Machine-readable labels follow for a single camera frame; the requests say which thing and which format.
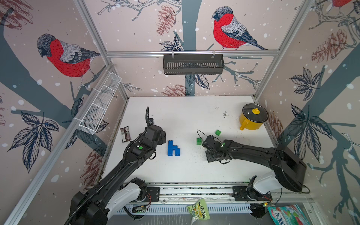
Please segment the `blue long lego brick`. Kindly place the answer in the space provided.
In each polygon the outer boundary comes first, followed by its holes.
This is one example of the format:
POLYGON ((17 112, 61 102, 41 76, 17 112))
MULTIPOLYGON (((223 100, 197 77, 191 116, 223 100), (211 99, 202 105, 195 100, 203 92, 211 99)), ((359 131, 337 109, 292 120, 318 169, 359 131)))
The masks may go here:
POLYGON ((173 140, 168 141, 167 155, 169 157, 181 155, 180 148, 177 145, 173 144, 173 140))

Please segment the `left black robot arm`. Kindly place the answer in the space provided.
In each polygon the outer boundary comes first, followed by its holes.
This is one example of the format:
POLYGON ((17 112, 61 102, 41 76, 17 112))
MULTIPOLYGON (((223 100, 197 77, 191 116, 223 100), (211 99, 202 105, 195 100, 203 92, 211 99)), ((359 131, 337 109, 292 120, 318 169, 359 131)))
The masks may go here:
POLYGON ((156 156, 156 147, 166 143, 165 131, 149 125, 126 147, 120 163, 97 185, 85 194, 78 192, 71 200, 67 225, 105 225, 108 219, 131 201, 146 198, 147 184, 134 178, 122 187, 125 180, 147 159, 156 156))

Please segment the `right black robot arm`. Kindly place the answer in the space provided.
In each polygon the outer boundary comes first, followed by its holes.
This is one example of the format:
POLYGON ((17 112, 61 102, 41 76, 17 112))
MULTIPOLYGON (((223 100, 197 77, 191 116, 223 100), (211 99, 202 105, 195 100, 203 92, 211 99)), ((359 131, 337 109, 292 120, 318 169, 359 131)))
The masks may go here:
POLYGON ((244 160, 271 169, 264 175, 253 176, 247 188, 249 191, 265 195, 280 188, 297 193, 303 190, 307 166, 291 150, 244 145, 227 139, 219 142, 214 136, 208 136, 202 146, 209 163, 244 160))

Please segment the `brown snack wrapper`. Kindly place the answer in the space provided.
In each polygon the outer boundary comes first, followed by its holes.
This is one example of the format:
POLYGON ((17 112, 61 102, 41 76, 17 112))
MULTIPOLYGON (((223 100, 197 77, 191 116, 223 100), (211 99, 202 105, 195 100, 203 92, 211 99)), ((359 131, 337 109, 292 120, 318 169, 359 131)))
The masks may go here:
POLYGON ((123 143, 131 141, 129 126, 121 127, 121 138, 123 143))

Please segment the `yellow pot with lid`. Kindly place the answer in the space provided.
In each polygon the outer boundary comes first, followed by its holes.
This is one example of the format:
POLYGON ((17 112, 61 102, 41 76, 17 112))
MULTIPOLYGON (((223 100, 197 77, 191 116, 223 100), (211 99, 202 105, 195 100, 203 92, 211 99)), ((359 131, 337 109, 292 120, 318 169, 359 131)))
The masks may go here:
POLYGON ((242 113, 239 117, 241 124, 240 130, 257 130, 269 118, 268 112, 259 104, 249 103, 242 108, 242 113))

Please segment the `green snack packet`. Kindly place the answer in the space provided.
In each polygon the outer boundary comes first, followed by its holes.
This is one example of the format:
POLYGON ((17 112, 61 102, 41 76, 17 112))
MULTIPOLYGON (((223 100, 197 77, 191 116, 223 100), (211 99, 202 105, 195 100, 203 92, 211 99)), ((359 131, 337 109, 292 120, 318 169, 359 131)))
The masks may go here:
POLYGON ((191 215, 191 224, 198 220, 209 220, 210 214, 204 199, 200 199, 192 205, 187 206, 187 210, 191 215))

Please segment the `colourful tissue packet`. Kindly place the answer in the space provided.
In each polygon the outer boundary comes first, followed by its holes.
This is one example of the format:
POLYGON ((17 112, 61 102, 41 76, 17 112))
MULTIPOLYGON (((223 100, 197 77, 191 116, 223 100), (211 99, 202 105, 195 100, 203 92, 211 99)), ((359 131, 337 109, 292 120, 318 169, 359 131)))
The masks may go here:
POLYGON ((283 207, 268 207, 268 212, 276 225, 310 225, 297 204, 283 207))

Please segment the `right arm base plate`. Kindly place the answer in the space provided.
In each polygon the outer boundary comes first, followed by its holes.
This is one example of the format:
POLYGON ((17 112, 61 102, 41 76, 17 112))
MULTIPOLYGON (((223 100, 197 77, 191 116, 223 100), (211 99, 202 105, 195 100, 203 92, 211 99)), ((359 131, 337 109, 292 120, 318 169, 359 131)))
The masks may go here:
POLYGON ((270 202, 273 200, 270 192, 261 194, 254 188, 248 188, 247 186, 233 186, 232 197, 235 201, 265 201, 270 202))

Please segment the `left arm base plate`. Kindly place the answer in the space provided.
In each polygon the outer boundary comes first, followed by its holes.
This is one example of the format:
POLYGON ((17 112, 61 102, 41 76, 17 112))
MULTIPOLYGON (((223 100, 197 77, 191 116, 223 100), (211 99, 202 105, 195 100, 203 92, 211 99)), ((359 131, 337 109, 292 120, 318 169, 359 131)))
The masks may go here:
POLYGON ((147 187, 145 194, 143 195, 143 203, 157 203, 160 197, 160 187, 147 187))

